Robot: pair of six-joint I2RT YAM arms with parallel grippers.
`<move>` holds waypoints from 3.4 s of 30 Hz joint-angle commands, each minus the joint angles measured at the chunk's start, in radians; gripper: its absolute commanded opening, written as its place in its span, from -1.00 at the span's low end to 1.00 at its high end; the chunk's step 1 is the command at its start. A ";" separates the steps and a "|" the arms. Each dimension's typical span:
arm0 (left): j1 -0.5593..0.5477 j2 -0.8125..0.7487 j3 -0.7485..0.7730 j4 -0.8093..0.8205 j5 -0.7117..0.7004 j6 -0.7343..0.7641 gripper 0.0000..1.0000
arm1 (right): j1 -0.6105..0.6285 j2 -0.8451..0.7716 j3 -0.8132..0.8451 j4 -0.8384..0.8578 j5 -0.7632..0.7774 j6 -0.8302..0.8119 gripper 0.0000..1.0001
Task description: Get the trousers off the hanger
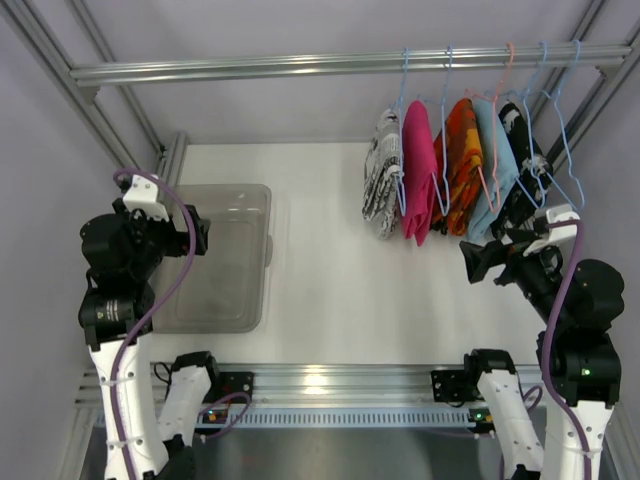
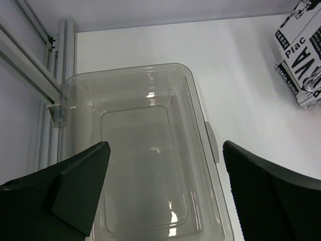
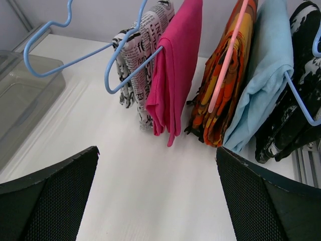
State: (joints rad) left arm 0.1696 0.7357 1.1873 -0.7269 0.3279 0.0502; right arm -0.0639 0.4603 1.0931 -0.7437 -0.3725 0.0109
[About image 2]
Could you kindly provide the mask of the black white newsprint trousers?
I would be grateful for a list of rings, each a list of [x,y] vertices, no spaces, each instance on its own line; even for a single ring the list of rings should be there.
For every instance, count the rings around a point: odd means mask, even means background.
[[[298,104],[320,103],[320,1],[299,1],[275,32],[281,54],[275,71],[288,85]]]

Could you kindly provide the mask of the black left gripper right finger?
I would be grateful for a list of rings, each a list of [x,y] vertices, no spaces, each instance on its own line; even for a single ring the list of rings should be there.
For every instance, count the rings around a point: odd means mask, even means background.
[[[320,180],[263,159],[232,141],[224,162],[245,240],[320,240]]]

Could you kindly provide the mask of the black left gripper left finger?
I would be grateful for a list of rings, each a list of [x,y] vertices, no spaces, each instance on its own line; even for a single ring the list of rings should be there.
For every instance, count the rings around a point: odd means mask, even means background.
[[[85,240],[110,157],[108,142],[1,185],[1,240]]]

